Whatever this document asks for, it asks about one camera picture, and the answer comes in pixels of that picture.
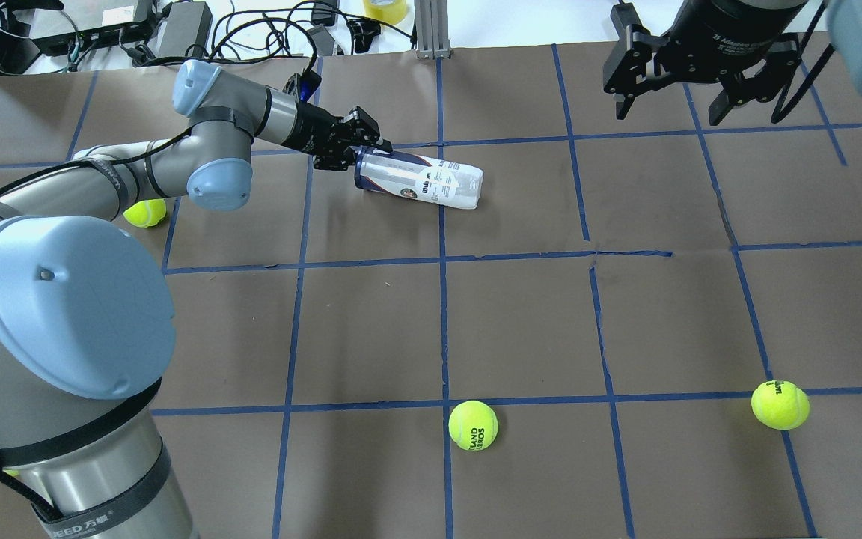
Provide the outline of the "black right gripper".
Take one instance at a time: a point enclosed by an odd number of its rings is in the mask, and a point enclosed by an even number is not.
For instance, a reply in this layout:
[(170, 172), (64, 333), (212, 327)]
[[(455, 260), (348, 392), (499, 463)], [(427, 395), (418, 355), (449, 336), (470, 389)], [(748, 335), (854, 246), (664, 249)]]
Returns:
[[(722, 90), (708, 108), (709, 125), (719, 125), (751, 101), (776, 102), (771, 123), (780, 123), (796, 106), (784, 103), (801, 63), (799, 35), (786, 29), (804, 4), (685, 1), (664, 35), (644, 28), (632, 3), (613, 4), (610, 20), (618, 40), (603, 64), (602, 81), (603, 91), (614, 97), (616, 119), (626, 119), (637, 97), (666, 88), (675, 78), (719, 79)], [(761, 61), (755, 75), (742, 74)]]

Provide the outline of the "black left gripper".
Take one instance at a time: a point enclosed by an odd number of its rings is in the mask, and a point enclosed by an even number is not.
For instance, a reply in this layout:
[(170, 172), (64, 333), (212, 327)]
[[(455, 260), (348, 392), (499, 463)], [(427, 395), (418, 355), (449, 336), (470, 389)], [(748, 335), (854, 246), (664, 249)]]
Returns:
[(297, 102), (290, 149), (313, 156), (315, 170), (348, 171), (355, 167), (358, 149), (363, 147), (394, 152), (379, 123), (365, 109), (353, 107), (341, 118), (312, 103)]

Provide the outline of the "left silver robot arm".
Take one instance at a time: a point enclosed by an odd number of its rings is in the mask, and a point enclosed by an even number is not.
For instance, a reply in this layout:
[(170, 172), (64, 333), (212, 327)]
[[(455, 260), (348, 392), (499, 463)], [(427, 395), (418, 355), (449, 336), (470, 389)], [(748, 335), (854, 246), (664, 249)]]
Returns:
[(344, 171), (392, 143), (344, 116), (218, 64), (181, 65), (170, 140), (105, 144), (0, 188), (0, 484), (50, 538), (198, 538), (150, 412), (177, 344), (158, 263), (115, 221), (151, 198), (209, 210), (249, 201), (263, 140)]

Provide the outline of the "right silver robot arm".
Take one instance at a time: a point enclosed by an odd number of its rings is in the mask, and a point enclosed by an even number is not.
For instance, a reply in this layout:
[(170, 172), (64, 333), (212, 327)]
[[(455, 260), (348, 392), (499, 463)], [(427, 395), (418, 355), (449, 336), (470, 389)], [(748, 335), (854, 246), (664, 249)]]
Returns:
[(717, 126), (736, 107), (773, 103), (780, 123), (810, 91), (829, 59), (841, 55), (862, 96), (862, 1), (822, 1), (803, 34), (788, 31), (803, 1), (684, 1), (660, 35), (629, 1), (613, 4), (618, 40), (602, 68), (603, 91), (625, 119), (633, 102), (673, 83), (718, 83), (708, 109)]

